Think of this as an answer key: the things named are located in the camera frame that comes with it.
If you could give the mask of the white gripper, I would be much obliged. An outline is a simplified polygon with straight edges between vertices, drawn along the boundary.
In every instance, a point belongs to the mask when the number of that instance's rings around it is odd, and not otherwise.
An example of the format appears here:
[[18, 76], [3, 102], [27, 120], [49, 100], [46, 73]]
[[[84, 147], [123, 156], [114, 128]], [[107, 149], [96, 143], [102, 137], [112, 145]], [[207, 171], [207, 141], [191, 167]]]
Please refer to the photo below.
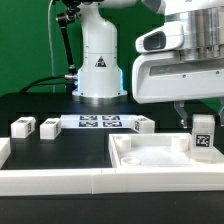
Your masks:
[[175, 101], [184, 128], [183, 100], [220, 97], [218, 120], [224, 126], [224, 58], [182, 62], [175, 51], [141, 55], [133, 64], [132, 93], [138, 103]]

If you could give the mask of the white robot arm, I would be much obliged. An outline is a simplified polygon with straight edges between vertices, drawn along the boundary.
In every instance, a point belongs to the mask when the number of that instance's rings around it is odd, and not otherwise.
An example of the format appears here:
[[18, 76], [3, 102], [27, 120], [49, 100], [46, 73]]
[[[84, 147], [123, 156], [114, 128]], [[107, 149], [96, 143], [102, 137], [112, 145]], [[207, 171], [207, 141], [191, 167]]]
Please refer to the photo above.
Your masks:
[[139, 103], [172, 101], [183, 121], [184, 102], [219, 97], [224, 125], [224, 0], [101, 0], [80, 5], [83, 65], [73, 95], [92, 103], [126, 95], [117, 65], [117, 30], [99, 15], [141, 1], [165, 23], [140, 36], [132, 67], [132, 94]]

